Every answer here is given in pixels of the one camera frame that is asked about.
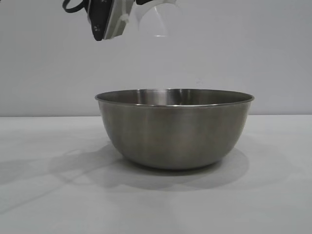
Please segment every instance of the table surface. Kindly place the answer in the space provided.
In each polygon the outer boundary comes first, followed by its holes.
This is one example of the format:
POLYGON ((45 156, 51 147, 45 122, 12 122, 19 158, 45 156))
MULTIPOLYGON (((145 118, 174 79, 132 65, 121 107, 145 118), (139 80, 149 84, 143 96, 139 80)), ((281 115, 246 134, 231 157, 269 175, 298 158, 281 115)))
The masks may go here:
POLYGON ((1 234, 307 234, 312 116, 249 116, 221 163, 137 167, 100 117, 0 118, 1 234))

